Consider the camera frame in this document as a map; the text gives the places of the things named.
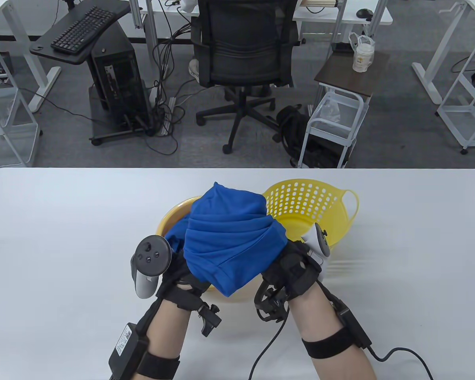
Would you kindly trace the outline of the person's left hand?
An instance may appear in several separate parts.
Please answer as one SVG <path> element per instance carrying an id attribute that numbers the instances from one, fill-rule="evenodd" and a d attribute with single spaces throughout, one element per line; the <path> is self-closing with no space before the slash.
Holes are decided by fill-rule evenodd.
<path id="1" fill-rule="evenodd" d="M 162 282 L 156 297 L 175 304 L 185 311 L 211 310 L 202 300 L 202 295 L 209 289 L 210 283 L 198 279 L 188 267 L 184 250 L 174 253 L 167 271 L 162 275 Z"/>

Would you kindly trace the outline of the person's right hand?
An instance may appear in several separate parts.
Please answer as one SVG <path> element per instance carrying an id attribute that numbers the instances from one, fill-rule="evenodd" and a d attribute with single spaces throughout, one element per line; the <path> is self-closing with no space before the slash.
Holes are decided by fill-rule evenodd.
<path id="1" fill-rule="evenodd" d="M 285 302 L 303 295 L 317 282 L 327 259 L 304 242 L 288 240 L 261 273 L 262 282 L 254 298 L 256 310 L 268 314 L 268 319 L 279 319 L 286 312 Z"/>

